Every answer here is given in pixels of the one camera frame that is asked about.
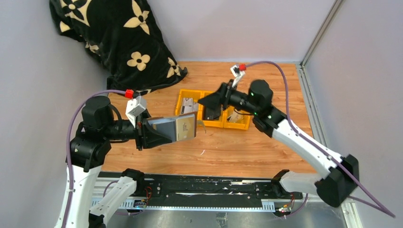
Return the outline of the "silver cards pile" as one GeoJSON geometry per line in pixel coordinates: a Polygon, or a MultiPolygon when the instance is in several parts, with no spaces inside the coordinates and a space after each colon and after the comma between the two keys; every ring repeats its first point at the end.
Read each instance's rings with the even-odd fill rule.
{"type": "Polygon", "coordinates": [[[198,112],[198,103],[193,98],[184,97],[180,108],[180,114],[187,114],[191,112],[198,112]]]}

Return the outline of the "yellow bin left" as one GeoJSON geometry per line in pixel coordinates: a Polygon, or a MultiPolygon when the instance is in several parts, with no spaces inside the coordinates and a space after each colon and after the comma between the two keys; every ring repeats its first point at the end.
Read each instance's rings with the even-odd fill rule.
{"type": "Polygon", "coordinates": [[[204,91],[202,90],[180,89],[175,114],[197,112],[197,119],[201,120],[203,108],[198,101],[203,97],[204,91]]]}

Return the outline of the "yellow bin middle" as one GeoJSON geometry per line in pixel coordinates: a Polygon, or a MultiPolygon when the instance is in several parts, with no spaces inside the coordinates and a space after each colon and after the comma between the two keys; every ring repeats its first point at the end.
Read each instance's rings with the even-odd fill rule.
{"type": "Polygon", "coordinates": [[[207,127],[216,127],[216,128],[223,128],[224,121],[223,121],[223,111],[222,107],[216,107],[214,109],[207,108],[204,105],[201,105],[201,119],[203,123],[207,127]]]}

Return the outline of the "brown leather card holder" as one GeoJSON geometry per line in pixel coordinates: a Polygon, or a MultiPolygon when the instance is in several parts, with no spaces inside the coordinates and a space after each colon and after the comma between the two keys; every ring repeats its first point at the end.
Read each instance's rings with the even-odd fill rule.
{"type": "Polygon", "coordinates": [[[173,142],[190,140],[197,135],[197,112],[147,119],[148,124],[173,142]]]}

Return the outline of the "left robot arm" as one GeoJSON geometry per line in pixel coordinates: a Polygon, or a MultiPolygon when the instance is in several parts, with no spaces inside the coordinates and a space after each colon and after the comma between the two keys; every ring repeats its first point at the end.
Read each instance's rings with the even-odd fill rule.
{"type": "Polygon", "coordinates": [[[145,203],[152,197],[153,188],[145,174],[129,168],[114,186],[107,186],[99,203],[92,204],[94,187],[112,143],[134,140],[137,149],[143,150],[171,142],[151,127],[144,98],[129,93],[125,96],[126,119],[104,92],[89,97],[75,110],[74,117],[80,114],[83,120],[75,134],[67,133],[67,181],[57,228],[104,228],[129,196],[144,196],[145,203]]]}

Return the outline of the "aluminium frame post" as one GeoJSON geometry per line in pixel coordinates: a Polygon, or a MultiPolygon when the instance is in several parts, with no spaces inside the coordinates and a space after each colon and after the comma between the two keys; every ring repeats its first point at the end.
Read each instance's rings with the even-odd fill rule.
{"type": "Polygon", "coordinates": [[[314,54],[314,51],[316,50],[317,46],[321,42],[323,36],[325,35],[326,31],[328,30],[329,26],[331,25],[332,21],[336,17],[337,13],[339,12],[340,8],[344,4],[344,0],[335,0],[329,10],[329,12],[326,15],[326,18],[322,22],[318,32],[316,33],[313,41],[311,42],[307,52],[305,53],[303,59],[300,62],[300,66],[304,68],[311,57],[314,54]]]}

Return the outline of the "yellow bin right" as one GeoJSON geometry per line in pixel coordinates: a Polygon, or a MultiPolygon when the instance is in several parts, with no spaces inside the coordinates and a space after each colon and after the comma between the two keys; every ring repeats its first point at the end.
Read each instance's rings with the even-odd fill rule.
{"type": "Polygon", "coordinates": [[[248,130],[251,116],[244,111],[237,111],[230,106],[223,112],[223,128],[248,130]]]}

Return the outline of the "beige cards pile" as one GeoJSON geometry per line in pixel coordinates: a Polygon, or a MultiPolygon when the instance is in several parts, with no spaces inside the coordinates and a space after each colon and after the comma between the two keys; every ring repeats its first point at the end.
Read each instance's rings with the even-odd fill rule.
{"type": "Polygon", "coordinates": [[[227,117],[229,123],[241,123],[243,120],[243,115],[238,113],[232,113],[227,117]]]}

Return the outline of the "black floral blanket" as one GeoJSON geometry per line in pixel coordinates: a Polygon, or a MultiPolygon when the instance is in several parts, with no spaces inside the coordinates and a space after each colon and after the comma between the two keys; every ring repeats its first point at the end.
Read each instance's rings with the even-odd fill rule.
{"type": "Polygon", "coordinates": [[[58,34],[82,43],[109,72],[110,90],[146,95],[188,75],[165,44],[146,0],[51,0],[49,10],[58,34]]]}

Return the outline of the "yellow bin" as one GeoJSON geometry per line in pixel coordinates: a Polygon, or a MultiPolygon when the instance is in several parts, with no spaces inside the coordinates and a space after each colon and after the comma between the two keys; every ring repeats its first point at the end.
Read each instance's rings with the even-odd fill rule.
{"type": "Polygon", "coordinates": [[[244,111],[237,111],[230,106],[223,112],[223,128],[248,130],[251,116],[244,111]]]}
{"type": "Polygon", "coordinates": [[[224,121],[223,121],[223,111],[222,107],[216,107],[214,109],[207,108],[204,105],[201,105],[201,119],[203,123],[207,127],[216,127],[216,128],[223,128],[224,121]]]}
{"type": "Polygon", "coordinates": [[[197,119],[201,120],[203,108],[198,101],[203,97],[204,91],[202,90],[180,89],[175,114],[197,112],[197,119]]]}

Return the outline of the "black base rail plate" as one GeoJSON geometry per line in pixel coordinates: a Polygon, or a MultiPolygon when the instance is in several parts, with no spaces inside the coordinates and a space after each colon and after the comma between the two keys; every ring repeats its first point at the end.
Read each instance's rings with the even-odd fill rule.
{"type": "Polygon", "coordinates": [[[132,194],[150,197],[148,205],[171,208],[255,209],[262,200],[290,202],[301,200],[302,193],[285,193],[270,179],[146,174],[144,185],[132,194]]]}

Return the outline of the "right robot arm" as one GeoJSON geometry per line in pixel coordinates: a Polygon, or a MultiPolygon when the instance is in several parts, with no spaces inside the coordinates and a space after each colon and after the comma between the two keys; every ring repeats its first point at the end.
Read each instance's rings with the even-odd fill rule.
{"type": "Polygon", "coordinates": [[[316,170],[316,174],[282,170],[272,179],[271,191],[275,197],[281,199],[290,192],[302,192],[317,195],[327,205],[339,207],[358,186],[358,159],[334,152],[298,129],[272,104],[272,97],[273,91],[265,80],[254,80],[247,93],[238,91],[234,80],[230,80],[198,103],[209,109],[225,110],[232,106],[252,115],[260,132],[291,148],[316,170]]]}

